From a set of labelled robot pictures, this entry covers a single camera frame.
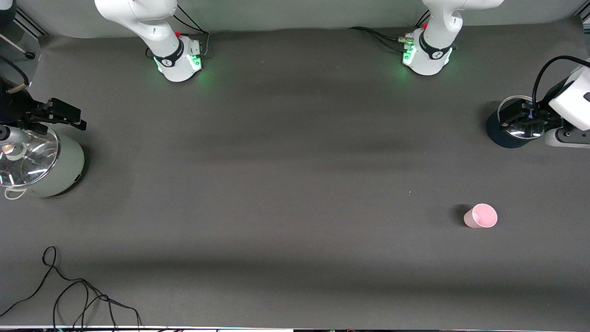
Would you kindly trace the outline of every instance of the gray tabletop surface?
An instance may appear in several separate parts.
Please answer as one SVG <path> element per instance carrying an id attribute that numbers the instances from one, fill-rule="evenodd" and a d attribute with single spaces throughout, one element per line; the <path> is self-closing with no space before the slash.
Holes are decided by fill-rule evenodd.
<path id="1" fill-rule="evenodd" d="M 587 57 L 581 22 L 466 27 L 457 45 L 421 77 L 360 31 L 219 33 L 171 83 L 138 38 L 44 39 L 30 91 L 83 110 L 87 131 L 60 128 L 87 169 L 61 196 L 0 200 L 0 307 L 56 245 L 146 325 L 590 330 L 590 152 L 483 129 L 550 58 Z M 496 227 L 465 227 L 477 203 Z M 66 285 L 52 274 L 0 324 L 51 324 Z"/>

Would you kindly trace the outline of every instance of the transparent lid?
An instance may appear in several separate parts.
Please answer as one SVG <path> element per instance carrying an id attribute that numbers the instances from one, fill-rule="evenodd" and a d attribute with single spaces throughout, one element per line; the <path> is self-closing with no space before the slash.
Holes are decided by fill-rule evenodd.
<path id="1" fill-rule="evenodd" d="M 46 135 L 26 131 L 26 136 L 24 142 L 2 145 L 0 149 L 0 185 L 3 187 L 31 185 L 55 164 L 60 145 L 51 128 Z"/>

